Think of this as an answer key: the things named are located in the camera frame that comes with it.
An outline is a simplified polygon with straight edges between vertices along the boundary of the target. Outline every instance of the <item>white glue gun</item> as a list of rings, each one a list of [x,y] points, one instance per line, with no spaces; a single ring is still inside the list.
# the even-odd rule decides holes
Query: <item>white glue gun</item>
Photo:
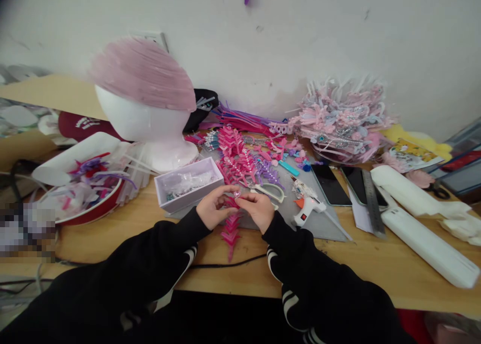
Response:
[[[303,183],[301,180],[296,179],[292,175],[291,179],[292,181],[294,181],[292,191],[296,193],[298,199],[304,199],[303,206],[302,204],[298,203],[299,206],[302,206],[302,209],[301,212],[294,216],[294,218],[292,219],[292,223],[297,226],[303,227],[312,210],[317,213],[321,213],[326,210],[326,205],[320,202],[317,199],[316,192],[305,183]]]
[[[295,215],[292,219],[293,224],[303,227],[312,210],[321,213],[326,210],[326,205],[319,202],[316,198],[306,195],[304,196],[304,206],[302,207],[301,212]]]

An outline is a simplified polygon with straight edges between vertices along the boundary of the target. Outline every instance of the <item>white wall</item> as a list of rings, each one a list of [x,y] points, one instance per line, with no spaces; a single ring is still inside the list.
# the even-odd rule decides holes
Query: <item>white wall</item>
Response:
[[[0,63],[80,77],[131,29],[166,32],[195,87],[280,118],[307,78],[371,72],[406,129],[439,140],[481,115],[480,0],[9,0]]]

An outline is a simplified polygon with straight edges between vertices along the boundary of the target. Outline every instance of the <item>wooden desk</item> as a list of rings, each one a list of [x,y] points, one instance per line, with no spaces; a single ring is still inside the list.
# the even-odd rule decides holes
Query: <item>wooden desk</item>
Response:
[[[344,180],[335,172],[347,190]],[[386,228],[387,240],[380,240],[355,227],[349,207],[336,209],[342,226],[353,243],[315,239],[315,244],[332,259],[349,265],[362,279],[372,281],[391,297],[398,308],[452,311],[481,315],[481,285],[472,290],[458,289],[447,282],[414,251]],[[63,259],[95,263],[106,259],[125,239],[163,220],[151,180],[139,196],[125,207],[92,224],[64,227],[60,231],[57,255]],[[481,266],[481,250],[456,239],[435,220],[420,220],[439,237]],[[220,237],[221,227],[199,243],[194,264],[227,263],[227,245]],[[241,229],[233,262],[264,254],[267,244],[256,230]],[[71,267],[46,264],[42,277],[54,278]],[[36,264],[2,264],[0,274],[34,276]],[[271,275],[266,259],[235,268],[188,270],[176,289],[223,294],[281,297],[281,285]]]

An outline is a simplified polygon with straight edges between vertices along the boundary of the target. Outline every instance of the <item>black jacket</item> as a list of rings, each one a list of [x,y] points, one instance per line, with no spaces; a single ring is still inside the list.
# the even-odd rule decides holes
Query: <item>black jacket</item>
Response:
[[[131,328],[142,327],[146,315],[166,310],[172,288],[197,254],[196,242],[210,233],[195,208],[177,225],[156,223],[107,260],[59,275],[0,332],[0,342],[142,342]],[[282,283],[285,319],[300,332],[299,342],[414,343],[386,292],[317,250],[309,231],[293,231],[276,212],[263,239],[269,244],[269,268]],[[192,310],[202,315],[202,308]],[[162,323],[156,324],[158,330]],[[276,330],[270,325],[266,320],[266,330]],[[185,323],[179,337],[188,332]],[[156,342],[171,341],[184,342],[172,336]]]

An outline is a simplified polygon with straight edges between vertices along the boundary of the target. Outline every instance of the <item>small white box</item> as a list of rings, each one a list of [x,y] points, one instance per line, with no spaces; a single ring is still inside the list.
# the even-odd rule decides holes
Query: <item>small white box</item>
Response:
[[[175,185],[180,183],[179,174],[190,173],[192,176],[204,174],[206,172],[213,171],[216,179],[210,184],[193,189],[189,193],[179,196],[173,200],[167,201],[167,191],[165,184]],[[159,206],[163,208],[169,214],[179,211],[189,205],[192,205],[196,201],[202,199],[213,189],[224,185],[224,177],[220,173],[219,168],[215,164],[212,157],[205,158],[203,160],[191,163],[188,166],[181,167],[177,170],[169,173],[157,176],[154,178],[155,188],[157,189],[157,198],[159,200]]]

